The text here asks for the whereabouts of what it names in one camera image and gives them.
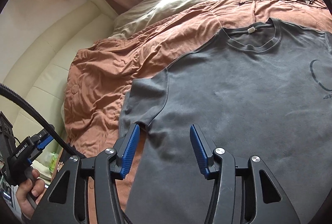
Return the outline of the person's left hand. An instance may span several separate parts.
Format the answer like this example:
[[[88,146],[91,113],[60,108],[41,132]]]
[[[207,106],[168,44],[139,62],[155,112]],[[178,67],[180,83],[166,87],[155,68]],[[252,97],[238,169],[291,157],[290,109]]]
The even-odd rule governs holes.
[[[35,202],[38,204],[46,191],[45,182],[39,178],[39,171],[37,169],[33,169],[32,175],[35,179],[35,183],[33,183],[32,180],[27,179],[18,186],[16,191],[16,198],[21,209],[21,214],[27,219],[31,219],[34,213],[34,208],[27,198],[28,194],[34,196],[36,198]]]

